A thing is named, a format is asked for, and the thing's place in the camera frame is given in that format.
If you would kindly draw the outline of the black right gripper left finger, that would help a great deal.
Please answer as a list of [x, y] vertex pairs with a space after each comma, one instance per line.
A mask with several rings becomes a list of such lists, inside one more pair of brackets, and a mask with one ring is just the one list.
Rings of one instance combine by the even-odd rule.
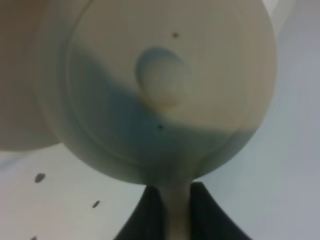
[[167, 240], [168, 238], [168, 208], [160, 191], [153, 186], [146, 186], [136, 208], [116, 235], [116, 239]]

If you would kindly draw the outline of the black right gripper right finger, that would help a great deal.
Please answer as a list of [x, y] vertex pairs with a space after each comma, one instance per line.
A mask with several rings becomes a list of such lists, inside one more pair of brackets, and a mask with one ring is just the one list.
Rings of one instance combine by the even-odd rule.
[[220, 208], [202, 182], [190, 187], [192, 240], [250, 240]]

